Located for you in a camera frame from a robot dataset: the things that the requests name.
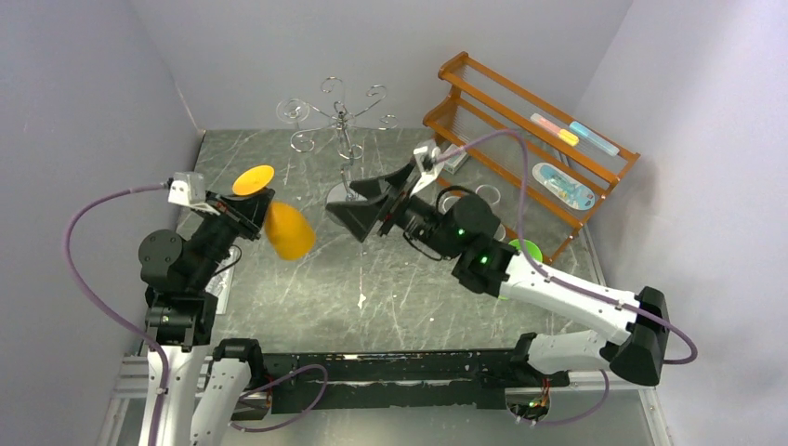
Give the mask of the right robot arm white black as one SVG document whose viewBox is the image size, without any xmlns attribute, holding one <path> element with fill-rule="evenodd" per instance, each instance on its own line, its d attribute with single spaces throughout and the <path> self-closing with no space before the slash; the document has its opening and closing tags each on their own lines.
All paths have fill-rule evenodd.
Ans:
<svg viewBox="0 0 788 446">
<path fill-rule="evenodd" d="M 468 291 L 503 297 L 559 313 L 585 326 L 572 334 L 526 334 L 514 350 L 510 371 L 522 385 L 573 370 L 604 369 L 635 385 L 655 387 L 667 363 L 667 306 L 659 290 L 639 293 L 588 282 L 534 260 L 498 241 L 500 220 L 466 191 L 447 210 L 416 196 L 414 164 L 381 177 L 356 180 L 354 201 L 333 201 L 326 211 L 353 237 L 402 231 L 428 257 L 452 260 L 452 275 Z"/>
</svg>

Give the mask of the orange plastic goblet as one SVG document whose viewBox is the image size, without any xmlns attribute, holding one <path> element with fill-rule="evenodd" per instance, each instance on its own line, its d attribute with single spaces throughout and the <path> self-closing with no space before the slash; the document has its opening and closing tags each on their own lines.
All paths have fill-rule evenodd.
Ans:
<svg viewBox="0 0 788 446">
<path fill-rule="evenodd" d="M 271 165 L 260 164 L 241 173 L 231 190 L 235 195 L 251 197 L 269 191 L 268 185 L 275 176 Z M 266 237 L 282 260 L 298 260 L 313 248 L 316 234 L 302 213 L 288 203 L 273 200 L 267 208 L 263 222 Z"/>
</svg>

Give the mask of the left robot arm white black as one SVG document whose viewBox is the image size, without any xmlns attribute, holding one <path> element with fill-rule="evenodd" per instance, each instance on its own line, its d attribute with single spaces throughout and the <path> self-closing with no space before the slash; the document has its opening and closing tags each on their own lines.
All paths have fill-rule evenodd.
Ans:
<svg viewBox="0 0 788 446">
<path fill-rule="evenodd" d="M 239 239 L 257 241 L 276 193 L 192 192 L 177 182 L 167 201 L 201 218 L 184 238 L 156 230 L 138 248 L 146 284 L 145 339 L 149 381 L 142 445 L 185 445 L 190 440 L 199 372 L 210 349 L 218 298 L 207 289 Z"/>
</svg>

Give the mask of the clear wine glass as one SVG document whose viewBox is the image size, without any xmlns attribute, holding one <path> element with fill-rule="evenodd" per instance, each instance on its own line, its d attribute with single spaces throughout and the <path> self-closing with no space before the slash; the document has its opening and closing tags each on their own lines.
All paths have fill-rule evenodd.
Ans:
<svg viewBox="0 0 788 446">
<path fill-rule="evenodd" d="M 280 101 L 276 107 L 277 118 L 288 125 L 299 127 L 309 118 L 311 106 L 300 98 L 288 98 Z"/>
</svg>

